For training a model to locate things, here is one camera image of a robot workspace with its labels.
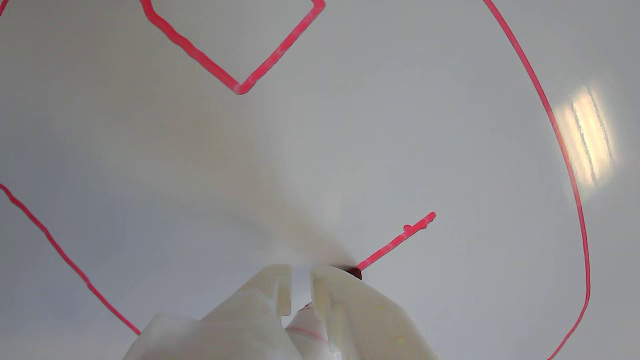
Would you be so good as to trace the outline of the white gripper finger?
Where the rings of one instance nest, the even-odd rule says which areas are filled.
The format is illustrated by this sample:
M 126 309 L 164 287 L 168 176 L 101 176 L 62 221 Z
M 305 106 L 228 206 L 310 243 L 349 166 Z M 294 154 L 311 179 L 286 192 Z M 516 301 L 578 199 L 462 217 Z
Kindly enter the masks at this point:
M 261 269 L 201 319 L 158 313 L 125 354 L 126 360 L 299 360 L 282 325 L 291 314 L 293 271 Z
M 332 351 L 343 360 L 437 360 L 409 313 L 356 276 L 333 266 L 310 272 L 311 301 Z

